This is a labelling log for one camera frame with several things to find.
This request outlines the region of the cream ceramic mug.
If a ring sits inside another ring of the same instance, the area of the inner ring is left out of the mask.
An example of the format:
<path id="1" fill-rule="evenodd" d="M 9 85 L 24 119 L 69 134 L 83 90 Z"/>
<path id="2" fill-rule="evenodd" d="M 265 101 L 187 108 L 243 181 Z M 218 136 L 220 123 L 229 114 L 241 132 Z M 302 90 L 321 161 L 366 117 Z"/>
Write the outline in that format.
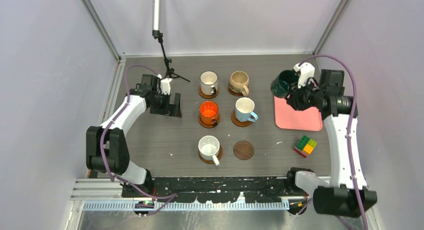
<path id="1" fill-rule="evenodd" d="M 205 71 L 200 75 L 200 88 L 204 95 L 212 96 L 218 93 L 218 75 L 213 71 Z"/>

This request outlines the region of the white ceramic mug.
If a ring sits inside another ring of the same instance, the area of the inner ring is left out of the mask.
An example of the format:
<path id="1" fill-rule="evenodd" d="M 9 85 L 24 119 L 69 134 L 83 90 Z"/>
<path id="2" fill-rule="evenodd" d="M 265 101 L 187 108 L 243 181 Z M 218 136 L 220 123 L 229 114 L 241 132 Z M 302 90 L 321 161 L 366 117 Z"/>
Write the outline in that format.
<path id="1" fill-rule="evenodd" d="M 203 136 L 198 142 L 198 152 L 206 161 L 212 161 L 216 166 L 220 165 L 218 154 L 220 152 L 219 140 L 211 135 Z"/>

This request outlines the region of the beige ceramic mug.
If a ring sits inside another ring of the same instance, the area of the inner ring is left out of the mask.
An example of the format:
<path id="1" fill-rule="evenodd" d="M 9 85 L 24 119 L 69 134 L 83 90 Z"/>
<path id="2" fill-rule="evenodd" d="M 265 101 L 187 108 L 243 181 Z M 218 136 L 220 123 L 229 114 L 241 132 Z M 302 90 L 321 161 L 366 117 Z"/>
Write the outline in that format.
<path id="1" fill-rule="evenodd" d="M 229 79 L 230 90 L 242 96 L 248 96 L 250 94 L 249 83 L 249 76 L 243 71 L 232 73 Z"/>

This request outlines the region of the dark green ceramic mug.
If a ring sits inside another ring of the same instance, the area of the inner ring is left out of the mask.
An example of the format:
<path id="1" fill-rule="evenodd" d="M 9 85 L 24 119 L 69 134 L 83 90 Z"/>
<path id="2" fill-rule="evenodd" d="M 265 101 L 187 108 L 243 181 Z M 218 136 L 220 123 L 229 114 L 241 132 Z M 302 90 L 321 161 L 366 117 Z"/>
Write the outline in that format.
<path id="1" fill-rule="evenodd" d="M 284 70 L 272 81 L 270 90 L 274 97 L 285 98 L 297 87 L 299 77 L 293 70 Z"/>

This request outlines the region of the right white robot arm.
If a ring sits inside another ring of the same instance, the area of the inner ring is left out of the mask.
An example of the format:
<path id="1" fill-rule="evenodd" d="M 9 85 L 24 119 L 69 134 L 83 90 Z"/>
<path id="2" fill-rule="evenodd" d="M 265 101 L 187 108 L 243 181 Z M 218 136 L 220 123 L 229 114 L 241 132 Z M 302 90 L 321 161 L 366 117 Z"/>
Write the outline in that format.
<path id="1" fill-rule="evenodd" d="M 285 188 L 291 195 L 308 193 L 318 214 L 358 218 L 362 215 L 360 208 L 367 211 L 377 203 L 378 196 L 368 189 L 360 165 L 357 107 L 354 98 L 344 94 L 343 71 L 325 69 L 321 73 L 320 81 L 307 77 L 306 84 L 298 87 L 301 74 L 283 71 L 289 106 L 300 111 L 315 107 L 321 113 L 329 139 L 330 182 L 325 184 L 309 169 L 293 167 Z"/>

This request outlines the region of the orange ceramic mug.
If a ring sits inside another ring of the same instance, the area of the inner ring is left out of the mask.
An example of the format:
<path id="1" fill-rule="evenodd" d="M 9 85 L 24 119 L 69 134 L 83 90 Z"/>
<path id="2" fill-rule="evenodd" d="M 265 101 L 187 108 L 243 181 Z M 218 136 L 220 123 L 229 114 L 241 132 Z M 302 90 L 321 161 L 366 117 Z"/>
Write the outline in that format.
<path id="1" fill-rule="evenodd" d="M 219 114 L 219 107 L 213 101 L 204 101 L 199 106 L 199 114 L 202 115 L 202 121 L 204 123 L 211 124 L 212 119 L 216 118 Z"/>

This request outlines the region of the light blue ceramic mug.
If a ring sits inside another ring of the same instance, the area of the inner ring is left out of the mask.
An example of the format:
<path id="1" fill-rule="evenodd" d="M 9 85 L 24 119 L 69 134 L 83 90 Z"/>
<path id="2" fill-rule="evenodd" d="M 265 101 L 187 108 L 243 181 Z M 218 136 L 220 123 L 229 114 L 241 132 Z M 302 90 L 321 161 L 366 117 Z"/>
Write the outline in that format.
<path id="1" fill-rule="evenodd" d="M 235 103 L 235 116 L 240 122 L 256 122 L 255 103 L 248 97 L 239 98 Z"/>

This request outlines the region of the dark walnut wooden coaster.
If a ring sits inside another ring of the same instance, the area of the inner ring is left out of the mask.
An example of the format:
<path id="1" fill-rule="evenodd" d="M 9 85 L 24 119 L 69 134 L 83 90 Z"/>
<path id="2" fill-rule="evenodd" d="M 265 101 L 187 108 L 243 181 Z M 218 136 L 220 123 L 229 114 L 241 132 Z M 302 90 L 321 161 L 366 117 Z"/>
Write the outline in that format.
<path id="1" fill-rule="evenodd" d="M 248 160 L 254 155 L 254 147 L 248 141 L 238 141 L 233 147 L 233 153 L 240 160 Z"/>

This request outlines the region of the pink plastic tray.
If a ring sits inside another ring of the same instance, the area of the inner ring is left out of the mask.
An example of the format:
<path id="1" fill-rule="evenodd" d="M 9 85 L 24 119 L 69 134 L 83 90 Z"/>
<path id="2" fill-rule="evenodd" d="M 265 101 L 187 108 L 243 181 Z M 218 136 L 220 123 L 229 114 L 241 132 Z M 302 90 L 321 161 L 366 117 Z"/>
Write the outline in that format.
<path id="1" fill-rule="evenodd" d="M 321 113 L 316 107 L 296 111 L 283 98 L 274 97 L 275 124 L 281 129 L 320 131 L 323 128 Z"/>

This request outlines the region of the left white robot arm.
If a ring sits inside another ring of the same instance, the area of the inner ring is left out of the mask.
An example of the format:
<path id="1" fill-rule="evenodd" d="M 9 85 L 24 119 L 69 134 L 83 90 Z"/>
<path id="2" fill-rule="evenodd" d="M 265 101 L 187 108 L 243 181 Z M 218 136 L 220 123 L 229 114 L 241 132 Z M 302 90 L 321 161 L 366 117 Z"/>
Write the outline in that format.
<path id="1" fill-rule="evenodd" d="M 100 126 L 86 131 L 86 166 L 89 170 L 106 173 L 113 180 L 133 184 L 141 197 L 148 197 L 154 189 L 151 172 L 130 160 L 126 134 L 135 120 L 147 110 L 151 114 L 182 117 L 181 95 L 171 99 L 172 78 L 144 74 L 135 88 L 127 90 L 117 111 Z"/>

